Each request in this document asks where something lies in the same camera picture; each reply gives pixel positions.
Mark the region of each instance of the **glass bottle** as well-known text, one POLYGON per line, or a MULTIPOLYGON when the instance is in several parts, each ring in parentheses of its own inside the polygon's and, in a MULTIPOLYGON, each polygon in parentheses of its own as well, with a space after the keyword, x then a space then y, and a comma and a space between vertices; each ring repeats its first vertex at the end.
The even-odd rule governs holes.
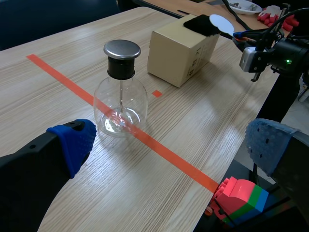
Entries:
POLYGON ((113 40, 104 45, 108 55, 109 77, 94 94, 94 114, 98 128, 114 137, 125 137, 135 126, 142 129, 147 117, 147 93, 133 78, 134 60, 140 47, 128 40, 113 40))

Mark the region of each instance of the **cable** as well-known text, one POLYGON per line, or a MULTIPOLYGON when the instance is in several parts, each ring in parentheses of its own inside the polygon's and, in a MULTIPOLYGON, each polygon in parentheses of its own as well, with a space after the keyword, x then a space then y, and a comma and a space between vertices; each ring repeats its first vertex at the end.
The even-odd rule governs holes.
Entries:
POLYGON ((216 202, 216 204, 219 206, 219 208, 222 210, 223 214, 227 217, 227 219, 230 220, 230 222, 233 224, 234 227, 237 227, 236 223, 233 221, 233 219, 224 211, 224 209, 222 208, 222 206, 219 204, 219 202, 214 199, 214 202, 216 202))
POLYGON ((268 34, 270 34, 270 32, 277 26, 277 24, 282 23, 287 17, 294 15, 295 13, 298 13, 300 11, 308 11, 308 10, 309 10, 309 8, 298 9, 298 10, 295 10, 295 11, 291 11, 290 13, 287 13, 283 17, 279 18, 276 22, 273 23, 273 25, 270 26, 270 28, 268 28, 265 31, 265 33, 262 36, 261 43, 259 44, 259 46, 256 47, 256 51, 263 51, 264 50, 264 47, 262 47, 263 46, 262 42, 265 41, 266 36, 268 34))
POLYGON ((300 36, 297 36, 297 35, 293 35, 293 36, 290 36, 291 39, 307 39, 309 38, 309 35, 300 35, 300 36))
POLYGON ((259 185, 260 185, 260 182, 259 182, 259 176, 258 176, 258 174, 257 174, 257 165, 256 165, 256 163, 253 163, 253 176, 254 176, 254 178, 255 178, 255 184, 256 184, 257 186, 259 186, 259 185))
POLYGON ((228 4, 227 0, 222 0, 224 5, 226 6, 227 10, 235 17, 236 21, 241 24, 246 30, 252 30, 244 21, 242 21, 238 15, 231 9, 230 5, 228 4))

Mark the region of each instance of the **wood grain tabletop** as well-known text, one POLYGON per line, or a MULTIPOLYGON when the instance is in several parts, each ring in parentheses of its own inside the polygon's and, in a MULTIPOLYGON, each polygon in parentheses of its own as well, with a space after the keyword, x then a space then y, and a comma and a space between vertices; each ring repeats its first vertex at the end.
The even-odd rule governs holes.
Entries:
MULTIPOLYGON (((93 108, 26 56, 35 54, 93 94, 107 77, 103 46, 126 39, 141 47, 136 77, 148 93, 144 131, 220 182, 276 81, 267 69, 256 83, 239 67, 241 52, 220 38, 210 63, 181 88, 147 73, 151 32, 176 20, 136 8, 0 52, 0 150, 14 153, 48 127, 93 108), (159 90, 159 98, 151 93, 159 90)), ((212 193, 133 136, 98 132, 89 159, 57 195, 41 232, 189 232, 212 193)))

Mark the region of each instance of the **orange tape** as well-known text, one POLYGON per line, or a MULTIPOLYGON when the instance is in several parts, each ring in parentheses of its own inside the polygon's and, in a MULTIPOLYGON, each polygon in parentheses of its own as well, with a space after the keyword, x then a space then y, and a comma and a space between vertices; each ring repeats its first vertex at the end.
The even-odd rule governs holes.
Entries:
POLYGON ((159 91, 159 90, 155 90, 154 92, 152 92, 152 94, 155 96, 155 97, 161 97, 162 93, 159 91))
MULTIPOLYGON (((52 77, 54 77, 57 81, 59 81, 65 87, 67 87, 72 92, 74 92, 77 96, 79 96, 85 102, 87 102, 90 105, 93 105, 93 96, 89 94, 87 91, 79 87, 77 84, 75 84, 70 79, 62 75, 60 72, 55 70, 50 65, 45 63, 42 59, 40 59, 36 55, 32 54, 32 55, 27 56, 27 58, 31 60, 34 64, 39 66, 41 69, 43 69, 45 72, 50 74, 52 77)), ((98 104, 98 109, 107 115, 109 115, 112 112, 112 109, 110 109, 107 105, 105 105, 101 101, 98 104)), ((141 129, 139 129, 135 125, 131 124, 129 128, 130 128, 129 130, 130 133, 132 133, 132 135, 138 140, 140 140, 143 144, 148 146, 150 149, 155 151, 161 157, 166 159, 168 162, 173 164, 179 170, 181 170, 182 172, 190 176, 192 179, 197 181, 199 184, 207 188, 212 193, 216 191, 219 184, 215 182, 213 179, 211 179, 209 176, 205 175, 202 171, 200 171, 199 169, 197 169, 196 167, 194 167, 193 165, 185 161, 183 158, 176 155, 174 152, 169 150, 167 147, 160 144, 157 140, 150 137, 148 134, 143 132, 141 129)))

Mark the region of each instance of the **cardboard box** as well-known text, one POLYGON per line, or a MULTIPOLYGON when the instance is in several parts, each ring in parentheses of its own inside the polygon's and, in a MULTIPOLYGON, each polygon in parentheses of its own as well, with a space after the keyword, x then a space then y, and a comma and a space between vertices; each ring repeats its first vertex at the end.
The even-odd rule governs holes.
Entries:
POLYGON ((219 34, 206 37, 183 26, 187 15, 152 32, 148 72, 180 87, 209 62, 219 34))

